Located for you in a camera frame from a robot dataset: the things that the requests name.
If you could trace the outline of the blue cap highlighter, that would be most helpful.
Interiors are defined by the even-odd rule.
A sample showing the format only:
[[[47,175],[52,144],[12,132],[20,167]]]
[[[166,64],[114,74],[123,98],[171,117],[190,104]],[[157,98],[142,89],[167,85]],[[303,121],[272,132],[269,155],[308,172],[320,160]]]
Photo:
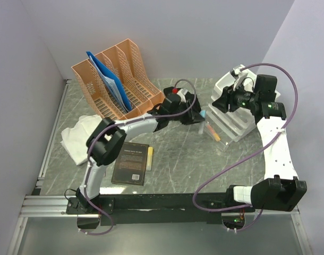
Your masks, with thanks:
[[[203,134],[204,132],[204,125],[205,125],[205,119],[206,119],[206,111],[202,110],[200,112],[201,117],[203,118],[202,122],[199,125],[199,130],[198,130],[198,134]]]

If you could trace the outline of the white plastic drawer unit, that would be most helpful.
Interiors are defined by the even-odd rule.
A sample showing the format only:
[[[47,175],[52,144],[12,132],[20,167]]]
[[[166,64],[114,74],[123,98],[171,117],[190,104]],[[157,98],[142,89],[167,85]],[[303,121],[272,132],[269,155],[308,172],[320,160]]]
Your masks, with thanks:
[[[230,71],[215,83],[208,104],[207,123],[220,136],[218,144],[223,151],[232,143],[240,141],[249,134],[262,119],[271,117],[280,121],[286,119],[284,105],[276,102],[280,95],[276,90],[277,78],[273,75],[255,74],[249,69],[246,70],[249,72],[248,77],[244,79],[244,83],[240,87],[256,93],[255,99],[258,104],[256,112],[239,108],[234,112],[222,113],[212,106],[212,103],[221,96],[225,87],[233,87],[235,79],[231,76]]]

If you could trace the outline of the orange cap pink highlighter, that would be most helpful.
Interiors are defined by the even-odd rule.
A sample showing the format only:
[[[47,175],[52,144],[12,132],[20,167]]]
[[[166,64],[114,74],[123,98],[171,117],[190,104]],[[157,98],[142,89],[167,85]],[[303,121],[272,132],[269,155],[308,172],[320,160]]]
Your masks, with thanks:
[[[206,124],[206,128],[210,134],[210,136],[216,141],[220,141],[220,136],[217,134],[217,132],[211,127],[209,123]]]

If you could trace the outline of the yellow highlighter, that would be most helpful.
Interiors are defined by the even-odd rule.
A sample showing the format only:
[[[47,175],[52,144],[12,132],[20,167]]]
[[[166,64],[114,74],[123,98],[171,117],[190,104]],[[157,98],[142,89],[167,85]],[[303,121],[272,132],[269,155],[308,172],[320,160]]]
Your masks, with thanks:
[[[147,152],[146,171],[151,171],[151,169],[152,169],[152,158],[153,158],[153,153],[154,153],[154,149],[153,149],[153,147],[149,147],[149,148],[148,148],[148,152]]]

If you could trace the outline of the black book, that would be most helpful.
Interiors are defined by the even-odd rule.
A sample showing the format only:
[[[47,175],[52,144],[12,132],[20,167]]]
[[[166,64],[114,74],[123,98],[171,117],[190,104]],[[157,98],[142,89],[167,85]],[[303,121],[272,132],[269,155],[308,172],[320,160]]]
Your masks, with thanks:
[[[148,148],[148,144],[123,143],[120,154],[115,161],[111,183],[143,186]]]

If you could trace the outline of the blue document folder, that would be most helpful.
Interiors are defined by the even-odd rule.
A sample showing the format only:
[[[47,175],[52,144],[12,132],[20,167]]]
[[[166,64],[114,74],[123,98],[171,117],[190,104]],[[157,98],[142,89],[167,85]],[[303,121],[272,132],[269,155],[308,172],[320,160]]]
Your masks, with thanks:
[[[96,68],[103,83],[109,89],[111,95],[127,113],[130,112],[132,110],[132,106],[119,78],[109,68],[107,68],[92,52],[86,51],[86,54]]]

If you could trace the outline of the black cloth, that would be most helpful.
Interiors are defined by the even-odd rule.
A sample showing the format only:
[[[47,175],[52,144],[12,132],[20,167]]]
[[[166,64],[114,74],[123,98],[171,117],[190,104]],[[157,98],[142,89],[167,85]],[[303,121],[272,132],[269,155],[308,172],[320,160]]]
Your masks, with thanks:
[[[163,89],[164,96],[167,97],[169,94],[172,94],[174,87],[167,87]]]

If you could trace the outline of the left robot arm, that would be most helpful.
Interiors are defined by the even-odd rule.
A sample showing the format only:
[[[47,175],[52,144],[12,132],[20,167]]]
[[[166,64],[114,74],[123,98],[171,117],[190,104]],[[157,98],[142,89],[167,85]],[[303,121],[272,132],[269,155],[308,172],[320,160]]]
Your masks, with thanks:
[[[183,125],[197,124],[204,120],[195,93],[169,87],[163,102],[141,116],[123,121],[104,118],[87,140],[88,167],[82,184],[75,190],[75,197],[68,199],[68,215],[112,214],[116,206],[133,209],[137,195],[100,194],[101,177],[109,164],[124,154],[123,144],[144,133],[165,128],[170,121]]]

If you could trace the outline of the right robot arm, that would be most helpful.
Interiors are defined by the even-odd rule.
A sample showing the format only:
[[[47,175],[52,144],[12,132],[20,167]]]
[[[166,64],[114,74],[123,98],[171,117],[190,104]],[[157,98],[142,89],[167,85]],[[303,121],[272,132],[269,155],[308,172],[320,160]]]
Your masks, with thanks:
[[[226,192],[225,207],[238,211],[243,204],[255,209],[292,211],[307,191],[294,169],[286,130],[284,104],[277,102],[277,78],[272,75],[230,73],[220,78],[212,94],[212,107],[219,116],[246,109],[254,118],[260,133],[265,159],[263,181],[253,186],[231,185]]]

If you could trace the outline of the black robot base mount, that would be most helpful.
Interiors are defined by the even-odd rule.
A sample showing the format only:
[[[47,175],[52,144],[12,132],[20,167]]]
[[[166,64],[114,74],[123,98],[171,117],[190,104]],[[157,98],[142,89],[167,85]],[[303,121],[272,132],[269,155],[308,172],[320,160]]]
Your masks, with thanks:
[[[198,209],[191,193],[170,194],[101,194],[94,199],[96,206],[111,218],[86,202],[71,197],[66,207],[68,215],[78,216],[78,226],[96,228],[119,224],[195,223],[221,224],[221,212]]]

